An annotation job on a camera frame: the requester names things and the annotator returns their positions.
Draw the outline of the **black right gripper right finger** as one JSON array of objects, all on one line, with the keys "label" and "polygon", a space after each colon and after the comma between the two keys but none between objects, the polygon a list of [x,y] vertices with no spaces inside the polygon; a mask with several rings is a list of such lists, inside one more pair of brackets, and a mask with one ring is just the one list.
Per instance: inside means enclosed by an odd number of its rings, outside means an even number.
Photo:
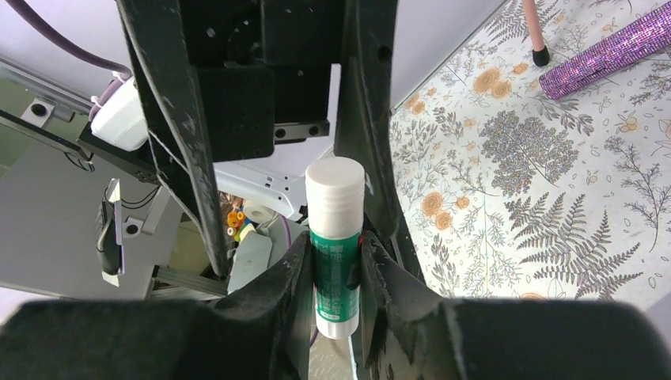
[{"label": "black right gripper right finger", "polygon": [[364,362],[373,379],[667,379],[670,354],[617,302],[444,298],[360,238]]}]

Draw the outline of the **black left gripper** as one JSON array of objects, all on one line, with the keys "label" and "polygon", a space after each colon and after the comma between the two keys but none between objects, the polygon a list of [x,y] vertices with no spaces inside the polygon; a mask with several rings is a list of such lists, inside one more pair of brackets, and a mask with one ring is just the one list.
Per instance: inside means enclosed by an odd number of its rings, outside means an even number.
[{"label": "black left gripper", "polygon": [[157,178],[195,224],[219,278],[230,265],[212,156],[265,158],[276,143],[326,136],[331,71],[340,58],[334,152],[366,172],[365,229],[424,280],[389,140],[396,1],[117,6]]}]

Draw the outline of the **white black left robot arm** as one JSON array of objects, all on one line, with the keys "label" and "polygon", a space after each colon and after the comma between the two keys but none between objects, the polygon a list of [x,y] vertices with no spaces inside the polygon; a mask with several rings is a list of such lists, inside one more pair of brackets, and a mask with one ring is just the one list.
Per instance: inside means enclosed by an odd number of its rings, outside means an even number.
[{"label": "white black left robot arm", "polygon": [[366,227],[422,277],[392,175],[394,1],[120,1],[157,177],[227,276],[215,193],[310,216],[300,174],[253,169],[283,145],[333,132],[335,154],[367,174]]}]

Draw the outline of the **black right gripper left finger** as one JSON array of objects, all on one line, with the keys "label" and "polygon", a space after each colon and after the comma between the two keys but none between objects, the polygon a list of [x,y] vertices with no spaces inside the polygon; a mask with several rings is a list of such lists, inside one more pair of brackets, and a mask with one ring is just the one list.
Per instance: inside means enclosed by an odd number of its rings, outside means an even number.
[{"label": "black right gripper left finger", "polygon": [[305,379],[310,237],[214,306],[193,300],[40,301],[1,330],[4,379]]}]

